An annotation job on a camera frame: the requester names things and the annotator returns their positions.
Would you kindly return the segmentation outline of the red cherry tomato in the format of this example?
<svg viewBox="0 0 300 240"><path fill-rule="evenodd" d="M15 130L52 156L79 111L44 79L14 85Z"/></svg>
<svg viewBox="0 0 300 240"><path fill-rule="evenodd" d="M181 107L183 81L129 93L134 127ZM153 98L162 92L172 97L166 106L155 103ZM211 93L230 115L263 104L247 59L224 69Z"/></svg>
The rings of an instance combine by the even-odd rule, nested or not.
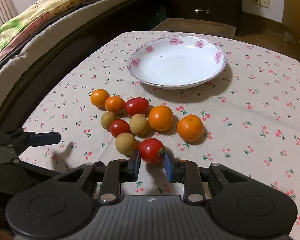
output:
<svg viewBox="0 0 300 240"><path fill-rule="evenodd" d="M125 111L129 117L136 114L145 114L148 108L149 102L145 98L132 98L125 103Z"/></svg>
<svg viewBox="0 0 300 240"><path fill-rule="evenodd" d="M145 139L138 145L140 157L147 164L157 164L163 160L166 148L163 143L155 138Z"/></svg>
<svg viewBox="0 0 300 240"><path fill-rule="evenodd" d="M110 124L109 131L113 137L117 138L122 133L130 133L130 127L125 120L116 119Z"/></svg>

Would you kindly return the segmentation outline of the small orange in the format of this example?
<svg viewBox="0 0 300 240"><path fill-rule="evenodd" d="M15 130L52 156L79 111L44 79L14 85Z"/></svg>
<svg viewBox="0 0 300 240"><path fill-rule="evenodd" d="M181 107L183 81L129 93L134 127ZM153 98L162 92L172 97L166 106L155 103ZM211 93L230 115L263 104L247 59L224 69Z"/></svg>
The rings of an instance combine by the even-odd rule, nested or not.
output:
<svg viewBox="0 0 300 240"><path fill-rule="evenodd" d="M173 119L173 112L167 106L153 107L148 116L150 127L159 132L164 132L170 129L173 124Z"/></svg>
<svg viewBox="0 0 300 240"><path fill-rule="evenodd" d="M106 90L96 89L91 92L90 101L94 106L98 108L104 108L106 104L106 100L109 97L110 94Z"/></svg>
<svg viewBox="0 0 300 240"><path fill-rule="evenodd" d="M121 114L125 107L125 103L126 102L122 98L117 96L111 96L107 98L105 102L105 109L109 112Z"/></svg>
<svg viewBox="0 0 300 240"><path fill-rule="evenodd" d="M185 142L196 142L204 133L202 120L193 114L187 115L177 123L177 133Z"/></svg>

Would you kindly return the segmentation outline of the white floral porcelain plate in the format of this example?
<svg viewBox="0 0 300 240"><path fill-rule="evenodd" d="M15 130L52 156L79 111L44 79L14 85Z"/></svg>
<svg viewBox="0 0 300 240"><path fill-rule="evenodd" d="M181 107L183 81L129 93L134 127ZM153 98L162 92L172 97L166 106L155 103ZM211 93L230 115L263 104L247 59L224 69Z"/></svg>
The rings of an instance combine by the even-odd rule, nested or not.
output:
<svg viewBox="0 0 300 240"><path fill-rule="evenodd" d="M127 60L131 76L163 89L193 88L217 77L227 65L226 53L204 35L174 33L148 41Z"/></svg>

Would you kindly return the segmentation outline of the dark wooden stool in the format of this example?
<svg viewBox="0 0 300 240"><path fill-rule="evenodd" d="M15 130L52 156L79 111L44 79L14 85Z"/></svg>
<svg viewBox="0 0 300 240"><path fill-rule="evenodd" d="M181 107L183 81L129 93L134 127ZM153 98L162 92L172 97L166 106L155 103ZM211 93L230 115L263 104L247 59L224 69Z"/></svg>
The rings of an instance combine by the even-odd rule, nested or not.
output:
<svg viewBox="0 0 300 240"><path fill-rule="evenodd" d="M204 20L167 18L159 25L154 27L153 31L197 33L234 39L236 27L228 24Z"/></svg>

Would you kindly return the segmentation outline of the colourful floral quilt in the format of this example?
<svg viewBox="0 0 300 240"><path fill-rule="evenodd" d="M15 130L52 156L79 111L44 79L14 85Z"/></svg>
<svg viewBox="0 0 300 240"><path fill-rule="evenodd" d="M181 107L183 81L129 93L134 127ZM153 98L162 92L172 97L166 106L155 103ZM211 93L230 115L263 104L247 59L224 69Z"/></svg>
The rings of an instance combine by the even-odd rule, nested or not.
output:
<svg viewBox="0 0 300 240"><path fill-rule="evenodd" d="M0 62L45 22L87 0L38 0L18 16L0 26Z"/></svg>

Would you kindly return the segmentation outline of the dark wooden nightstand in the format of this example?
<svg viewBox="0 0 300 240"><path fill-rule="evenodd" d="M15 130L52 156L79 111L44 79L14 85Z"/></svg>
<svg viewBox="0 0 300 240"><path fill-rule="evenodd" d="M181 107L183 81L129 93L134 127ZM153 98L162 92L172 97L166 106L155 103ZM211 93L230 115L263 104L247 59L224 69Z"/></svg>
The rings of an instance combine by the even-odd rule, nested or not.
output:
<svg viewBox="0 0 300 240"><path fill-rule="evenodd" d="M239 26L242 0L167 0L170 18L189 18Z"/></svg>

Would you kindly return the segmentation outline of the white wall socket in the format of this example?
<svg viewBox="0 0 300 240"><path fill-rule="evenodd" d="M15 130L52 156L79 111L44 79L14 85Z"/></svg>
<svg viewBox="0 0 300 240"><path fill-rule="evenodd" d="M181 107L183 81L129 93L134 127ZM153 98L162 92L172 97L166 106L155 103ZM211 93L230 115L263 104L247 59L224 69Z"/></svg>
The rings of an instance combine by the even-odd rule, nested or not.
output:
<svg viewBox="0 0 300 240"><path fill-rule="evenodd" d="M270 0L251 0L254 5L258 5L261 7L269 8L270 7Z"/></svg>

